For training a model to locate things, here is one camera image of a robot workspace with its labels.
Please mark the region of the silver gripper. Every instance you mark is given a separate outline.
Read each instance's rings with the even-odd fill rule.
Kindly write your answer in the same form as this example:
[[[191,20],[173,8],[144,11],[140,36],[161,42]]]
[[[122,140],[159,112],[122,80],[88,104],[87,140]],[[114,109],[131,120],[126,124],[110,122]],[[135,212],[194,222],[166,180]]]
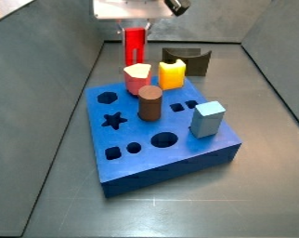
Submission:
[[[182,16],[191,7],[191,0],[94,0],[95,16],[100,20],[116,20],[116,32],[124,34],[123,20],[147,19],[146,31],[153,27],[151,19]]]

